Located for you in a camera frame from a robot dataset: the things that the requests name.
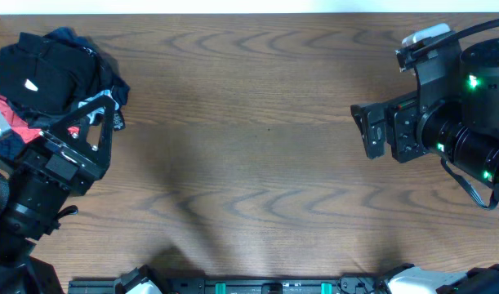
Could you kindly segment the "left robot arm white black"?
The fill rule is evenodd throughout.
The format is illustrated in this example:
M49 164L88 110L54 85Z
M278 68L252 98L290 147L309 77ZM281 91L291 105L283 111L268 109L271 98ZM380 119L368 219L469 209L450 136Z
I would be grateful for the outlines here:
M14 161L0 158L0 293L60 293L52 265L32 257L35 243L75 215L82 196L107 172L115 103L100 96L42 131Z

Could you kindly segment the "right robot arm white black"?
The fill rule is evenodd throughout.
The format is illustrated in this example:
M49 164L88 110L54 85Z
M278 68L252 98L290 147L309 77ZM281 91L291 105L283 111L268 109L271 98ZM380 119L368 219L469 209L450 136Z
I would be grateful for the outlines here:
M435 154L479 207L499 210L499 38L452 42L412 67L416 91L351 105L367 157L387 145L399 163Z

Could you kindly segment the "black polo shirt with logo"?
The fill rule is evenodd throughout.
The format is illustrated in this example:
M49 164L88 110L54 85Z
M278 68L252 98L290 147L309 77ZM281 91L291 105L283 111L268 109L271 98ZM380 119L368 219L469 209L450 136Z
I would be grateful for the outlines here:
M62 114L98 92L98 73L88 51L31 33L0 50L0 95L19 109Z

